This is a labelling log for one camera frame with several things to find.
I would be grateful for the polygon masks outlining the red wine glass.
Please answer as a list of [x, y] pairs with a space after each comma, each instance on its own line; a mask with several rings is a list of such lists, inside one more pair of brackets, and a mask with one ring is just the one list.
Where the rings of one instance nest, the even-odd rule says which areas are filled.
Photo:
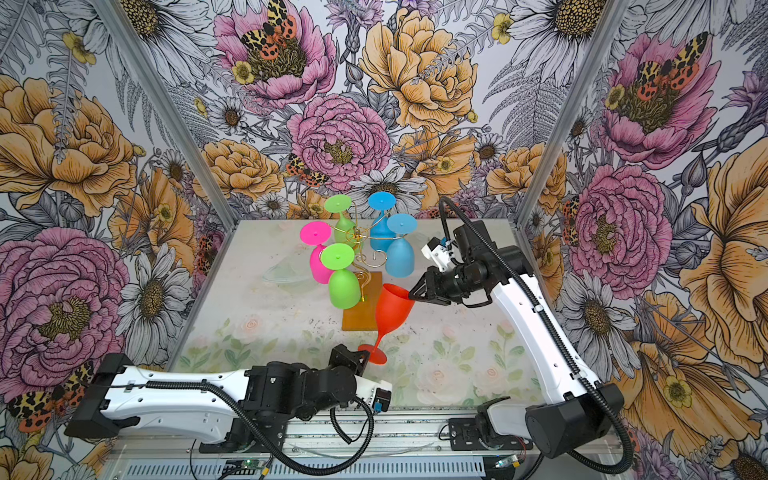
[[400, 328], [410, 315], [415, 301], [410, 298], [409, 291], [394, 284], [384, 284], [379, 296], [375, 320], [377, 324], [377, 339], [373, 345], [362, 344], [359, 352], [368, 352], [368, 362], [374, 365], [384, 365], [387, 356], [381, 349], [384, 337]]

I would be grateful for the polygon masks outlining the light blue wine glass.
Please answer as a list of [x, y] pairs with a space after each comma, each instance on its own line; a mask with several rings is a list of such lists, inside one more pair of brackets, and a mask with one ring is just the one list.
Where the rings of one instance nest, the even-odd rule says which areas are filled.
[[387, 220], [387, 227], [394, 234], [394, 240], [386, 251], [385, 267], [390, 276], [406, 278], [413, 273], [415, 255], [406, 236], [413, 233], [417, 226], [417, 220], [408, 214], [396, 214]]

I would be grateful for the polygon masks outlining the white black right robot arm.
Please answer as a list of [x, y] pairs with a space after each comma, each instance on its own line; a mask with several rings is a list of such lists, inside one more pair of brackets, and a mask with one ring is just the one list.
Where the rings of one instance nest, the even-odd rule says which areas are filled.
[[475, 417], [480, 439], [497, 447], [520, 438], [547, 458], [568, 454], [604, 474], [626, 472], [633, 445], [619, 418], [623, 395], [602, 381], [570, 343], [523, 252], [498, 247], [485, 224], [472, 221], [451, 237], [431, 238], [422, 253], [432, 264], [410, 298], [467, 306], [473, 294], [484, 293], [481, 304], [497, 307], [513, 325], [539, 381], [539, 402], [522, 404], [502, 396], [482, 404]]

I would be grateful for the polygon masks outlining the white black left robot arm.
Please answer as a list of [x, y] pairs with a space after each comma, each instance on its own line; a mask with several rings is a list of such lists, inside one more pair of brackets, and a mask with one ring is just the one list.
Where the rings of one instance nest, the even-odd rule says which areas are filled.
[[271, 361], [221, 373], [157, 372], [124, 354], [102, 361], [65, 433], [83, 440], [114, 438], [144, 429], [186, 435], [217, 451], [234, 451], [254, 440], [249, 418], [275, 442], [292, 419], [363, 400], [375, 413], [391, 403], [392, 385], [362, 376], [365, 352], [336, 346], [323, 369]]

